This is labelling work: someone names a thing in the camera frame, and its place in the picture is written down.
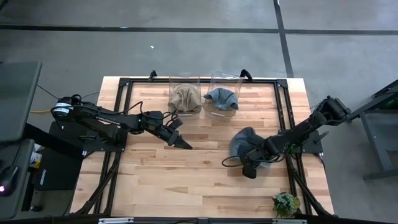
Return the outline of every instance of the beige cloth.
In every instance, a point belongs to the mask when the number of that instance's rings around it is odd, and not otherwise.
[[[167,103],[171,111],[199,113],[201,110],[201,98],[197,87],[184,83],[176,87]]]

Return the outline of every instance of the small potted plant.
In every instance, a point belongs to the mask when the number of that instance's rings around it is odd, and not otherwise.
[[[290,218],[300,207],[300,200],[298,197],[293,197],[288,192],[283,192],[275,195],[272,198],[274,201],[274,210],[276,210],[276,217]]]

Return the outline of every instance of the wooden tabletop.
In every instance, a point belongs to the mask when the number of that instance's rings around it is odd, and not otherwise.
[[[119,78],[104,77],[99,106],[113,109]],[[297,124],[310,114],[307,93],[303,79],[287,80]],[[202,84],[202,95],[207,88],[207,84]],[[280,94],[285,109],[282,90]],[[284,161],[259,169],[254,180],[242,176],[240,167],[228,169],[221,165],[229,156],[229,141],[239,130],[251,126],[264,138],[277,133],[280,128],[274,95],[272,85],[245,83],[239,94],[239,111],[230,122],[210,119],[204,110],[200,119],[184,121],[178,130],[193,146],[192,150],[169,147],[149,133],[129,134],[119,167],[112,216],[275,217],[271,198],[289,191]],[[130,105],[143,101],[144,111],[167,111],[168,99],[168,83],[135,83]],[[134,108],[130,113],[137,114],[139,109]],[[71,212],[78,210],[97,187],[103,157],[103,152],[95,152],[83,161]],[[310,154],[304,154],[302,159],[308,187],[324,208],[333,213],[321,162]]]

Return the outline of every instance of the floor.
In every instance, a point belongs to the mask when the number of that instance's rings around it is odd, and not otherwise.
[[[208,75],[213,70],[239,73],[245,68],[254,77],[304,78],[311,105],[331,95],[353,110],[398,78],[398,35],[374,35],[375,30],[398,30],[397,1],[279,0],[279,4],[285,29],[368,30],[373,35],[286,34],[281,42],[280,34],[258,32],[282,25],[273,0],[9,0],[0,11],[1,23],[215,29],[0,30],[0,61],[40,60],[39,83],[56,96],[96,92],[105,75],[149,75],[151,70],[159,75]],[[226,31],[218,28],[235,32],[218,32]],[[289,59],[292,69],[285,64]],[[87,100],[96,102],[96,96]],[[33,110],[54,104],[51,96],[37,89]],[[48,130],[52,118],[31,114],[29,122]],[[397,222],[398,178],[362,180],[378,167],[359,120],[321,129],[326,130],[330,134],[322,144],[335,213]],[[65,206],[49,213],[60,215]]]

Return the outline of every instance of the gray cloth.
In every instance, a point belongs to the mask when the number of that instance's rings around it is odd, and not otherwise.
[[[212,100],[213,106],[220,110],[228,110],[230,108],[238,110],[238,99],[230,90],[217,88],[203,96],[207,100]]]
[[[188,83],[177,86],[171,94],[167,106],[171,111],[199,113],[201,101],[197,87]]]
[[[230,156],[242,155],[253,150],[254,146],[249,143],[249,137],[253,135],[256,135],[256,132],[252,127],[246,127],[236,133],[229,143]],[[260,166],[268,167],[269,163],[261,162]]]

